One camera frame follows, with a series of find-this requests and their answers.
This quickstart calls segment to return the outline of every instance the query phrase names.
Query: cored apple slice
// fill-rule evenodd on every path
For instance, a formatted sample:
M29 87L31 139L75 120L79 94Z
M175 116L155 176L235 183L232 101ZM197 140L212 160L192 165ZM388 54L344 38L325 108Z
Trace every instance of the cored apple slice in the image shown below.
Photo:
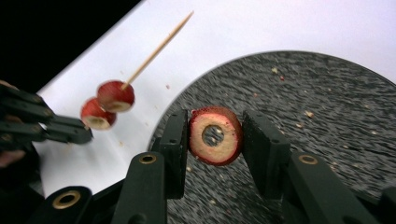
M134 88L129 84L122 89L124 82L109 80L99 86L97 100L99 105L107 112L118 113L129 110L134 104Z
M105 111L99 105L96 97L92 97L81 108L80 117L88 127L95 130L106 130L116 122L117 114Z
M233 111L223 106L208 106L192 111L190 152L199 161L223 166L240 154L242 127Z

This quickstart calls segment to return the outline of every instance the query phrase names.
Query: human hand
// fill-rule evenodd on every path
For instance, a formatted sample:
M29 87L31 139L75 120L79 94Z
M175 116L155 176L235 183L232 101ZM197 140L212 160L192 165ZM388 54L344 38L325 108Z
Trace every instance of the human hand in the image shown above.
M0 80L0 85L5 85L17 89L15 86L10 85L4 80ZM21 119L12 115L5 115L3 119L11 122L22 122ZM20 149L12 150L12 151L6 151L6 150L0 151L0 169L6 168L10 164L21 160L25 156L25 154L26 152Z

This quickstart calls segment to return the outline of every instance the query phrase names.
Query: toothpick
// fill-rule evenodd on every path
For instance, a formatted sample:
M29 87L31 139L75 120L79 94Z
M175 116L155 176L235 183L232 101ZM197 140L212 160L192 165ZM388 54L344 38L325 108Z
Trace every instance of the toothpick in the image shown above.
M125 88L128 87L130 83L134 81L137 76L140 75L140 73L151 63L151 61L160 53L160 51L172 40L173 37L180 31L180 29L187 23L187 21L190 19L194 11L192 11L183 21L181 21L177 27L172 31L172 33L165 38L165 40L158 46L149 56L148 58L137 68L137 70L129 77L127 81L124 82L124 84L121 86L122 90L125 90Z

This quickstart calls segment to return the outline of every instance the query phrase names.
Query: crumb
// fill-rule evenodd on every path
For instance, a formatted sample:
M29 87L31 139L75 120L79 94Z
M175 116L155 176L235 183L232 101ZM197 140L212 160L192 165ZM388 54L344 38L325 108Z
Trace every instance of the crumb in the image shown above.
M272 71L274 74L277 74L277 68L273 67L273 68L271 69L271 71Z
M314 113L312 113L310 111L305 110L305 114L311 119L314 117Z

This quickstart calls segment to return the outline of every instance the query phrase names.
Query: red fruit skin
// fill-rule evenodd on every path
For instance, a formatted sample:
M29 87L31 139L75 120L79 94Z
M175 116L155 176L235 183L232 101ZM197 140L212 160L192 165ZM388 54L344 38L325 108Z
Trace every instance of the red fruit skin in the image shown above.
M104 110L111 108L114 102L124 102L131 106L134 104L134 88L128 84L127 88L122 90L123 84L124 82L119 80L109 80L99 86L96 97Z
M110 126L112 126L117 120L117 114L105 111L99 105L96 97L92 97L89 100L87 100L80 111L80 118L81 118L82 122L84 122L85 125L90 127L90 125L88 123L86 123L85 119L84 119L85 117L88 117L88 116L103 118L103 119L107 120L107 122L110 124Z
M224 166L224 165L228 165L231 162L235 161L236 158L238 158L239 154L241 153L242 145L243 145L242 126L239 123L238 117L235 115L235 113L233 111L231 111L229 108L224 107L224 106L219 106L219 105L211 105L211 106L207 106L207 107L202 107L197 110L192 110L191 113L192 113L191 119L190 119L190 130L191 131L193 131L193 129L194 129L194 122L201 115L203 115L203 114L217 114L217 115L226 117L231 122L232 126L235 128L236 139L237 139L237 145L236 145L234 154L229 159L227 159L225 161L213 162L213 161L209 161L205 158L202 158L194 152L194 148L192 148L192 146L190 144L189 151L190 151L191 155L193 157L195 157L196 159L198 159L199 161L202 161L206 164L214 165L214 166Z

